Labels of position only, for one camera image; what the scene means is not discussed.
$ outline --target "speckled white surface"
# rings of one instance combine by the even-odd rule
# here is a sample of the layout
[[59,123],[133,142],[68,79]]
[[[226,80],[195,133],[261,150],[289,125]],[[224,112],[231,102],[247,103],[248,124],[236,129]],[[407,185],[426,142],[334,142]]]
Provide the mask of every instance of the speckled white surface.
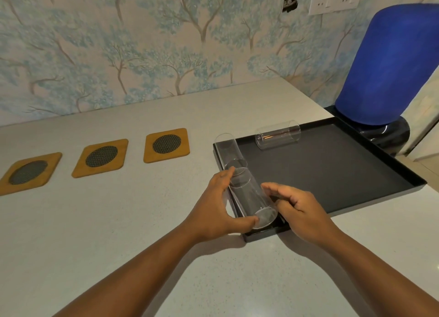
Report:
[[[48,316],[182,221],[218,170],[212,142],[330,115],[282,79],[0,128],[0,173],[62,152],[47,185],[0,197],[0,315]],[[145,136],[185,127],[190,155],[142,161]],[[122,169],[73,179],[89,144],[128,138]],[[430,187],[334,218],[439,298],[439,194]],[[370,315],[347,276],[291,232],[195,247],[146,316]]]

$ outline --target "floor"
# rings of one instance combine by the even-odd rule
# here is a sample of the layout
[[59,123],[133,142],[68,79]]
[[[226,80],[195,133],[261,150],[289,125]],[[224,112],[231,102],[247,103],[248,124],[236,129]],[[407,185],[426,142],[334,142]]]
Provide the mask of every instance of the floor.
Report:
[[396,159],[421,176],[429,186],[439,192],[439,154],[417,161],[412,161],[405,156],[397,156]]

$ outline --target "wallpaper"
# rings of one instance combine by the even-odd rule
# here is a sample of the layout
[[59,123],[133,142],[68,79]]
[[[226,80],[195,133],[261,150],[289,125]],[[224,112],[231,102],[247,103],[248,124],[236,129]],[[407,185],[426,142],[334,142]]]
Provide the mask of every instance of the wallpaper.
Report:
[[[0,125],[281,76],[333,104],[376,11],[308,16],[310,0],[0,0]],[[405,114],[422,131],[439,97]]]

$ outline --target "transparent glass cylinder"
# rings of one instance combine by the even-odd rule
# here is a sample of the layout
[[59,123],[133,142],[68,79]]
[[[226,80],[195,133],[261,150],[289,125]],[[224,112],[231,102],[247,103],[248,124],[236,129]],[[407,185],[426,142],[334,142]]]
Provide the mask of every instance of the transparent glass cylinder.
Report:
[[300,139],[300,126],[296,121],[288,121],[262,127],[256,130],[255,140],[260,149],[286,145]]
[[232,134],[224,133],[219,135],[215,139],[215,146],[224,169],[229,169],[233,166],[235,167],[233,175],[238,175],[243,169],[247,168],[247,161],[242,156],[235,137],[233,137]]
[[234,175],[229,187],[241,213],[245,217],[256,215],[259,218],[259,223],[254,229],[264,228],[276,219],[277,210],[274,203],[248,168],[242,168],[240,173]]

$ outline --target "human arm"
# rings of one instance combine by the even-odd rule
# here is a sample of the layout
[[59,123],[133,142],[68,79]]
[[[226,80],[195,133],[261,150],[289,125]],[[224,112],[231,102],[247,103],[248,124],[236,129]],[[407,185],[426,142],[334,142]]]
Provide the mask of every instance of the human arm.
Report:
[[56,317],[141,316],[183,256],[197,243],[250,231],[258,218],[232,218],[222,201],[234,168],[215,174],[188,217],[175,229],[99,281]]
[[437,300],[343,233],[313,194],[277,183],[262,188],[283,198],[277,208],[294,233],[336,259],[378,316],[439,316]]

